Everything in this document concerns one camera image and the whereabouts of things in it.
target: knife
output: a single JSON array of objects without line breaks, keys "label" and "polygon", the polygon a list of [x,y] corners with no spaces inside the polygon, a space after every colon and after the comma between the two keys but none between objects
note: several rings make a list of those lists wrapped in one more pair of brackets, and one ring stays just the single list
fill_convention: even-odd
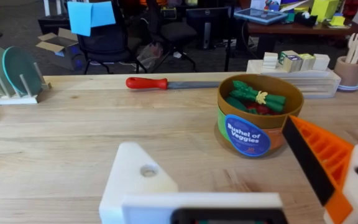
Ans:
[{"label": "knife", "polygon": [[138,78],[130,77],[126,80],[126,85],[131,89],[147,89],[147,88],[160,88],[162,90],[177,90],[189,88],[216,88],[220,82],[168,82],[166,78],[151,79],[151,78]]}]

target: computer monitor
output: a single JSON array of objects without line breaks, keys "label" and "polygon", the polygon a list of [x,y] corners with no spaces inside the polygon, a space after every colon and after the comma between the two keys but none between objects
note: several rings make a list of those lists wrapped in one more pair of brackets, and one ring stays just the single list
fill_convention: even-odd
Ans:
[{"label": "computer monitor", "polygon": [[197,47],[214,48],[213,40],[222,40],[229,20],[229,8],[187,9],[186,21],[198,34]]}]

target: wooden table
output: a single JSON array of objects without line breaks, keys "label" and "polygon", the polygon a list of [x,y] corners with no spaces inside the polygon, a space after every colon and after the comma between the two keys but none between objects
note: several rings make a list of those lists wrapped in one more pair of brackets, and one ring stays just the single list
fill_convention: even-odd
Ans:
[{"label": "wooden table", "polygon": [[[147,76],[219,81],[237,73]],[[323,223],[289,148],[246,159],[223,146],[215,88],[130,91],[129,76],[45,77],[53,90],[38,105],[0,106],[0,223],[99,223],[123,141],[144,147],[181,191],[279,192],[290,223]],[[300,117],[358,143],[358,92],[306,100]]]},{"label": "wooden table", "polygon": [[332,29],[328,26],[319,23],[314,27],[304,26],[297,22],[291,24],[275,23],[271,25],[262,25],[254,22],[248,22],[249,34],[309,34],[309,35],[352,35],[358,34],[358,24],[352,21],[346,21],[346,25],[349,25],[349,29]]}]

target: red knife handle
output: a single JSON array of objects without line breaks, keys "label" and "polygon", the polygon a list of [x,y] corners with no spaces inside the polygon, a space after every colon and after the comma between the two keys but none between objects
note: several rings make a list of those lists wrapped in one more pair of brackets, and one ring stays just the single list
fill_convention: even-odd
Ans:
[{"label": "red knife handle", "polygon": [[126,85],[131,89],[160,88],[166,90],[168,88],[168,80],[166,78],[154,80],[151,78],[127,78]]}]

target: black cable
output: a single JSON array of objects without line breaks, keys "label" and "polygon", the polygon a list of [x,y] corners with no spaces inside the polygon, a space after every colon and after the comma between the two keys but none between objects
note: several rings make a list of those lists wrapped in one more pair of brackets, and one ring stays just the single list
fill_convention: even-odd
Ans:
[{"label": "black cable", "polygon": [[247,23],[243,23],[242,24],[242,27],[241,27],[241,36],[242,36],[242,41],[244,42],[244,45],[245,47],[247,48],[247,50],[252,54],[252,56],[254,56],[256,59],[259,59],[258,56],[256,56],[256,54],[254,54],[251,49],[248,47],[248,43],[246,43],[246,38],[244,37],[244,26],[246,25]]}]

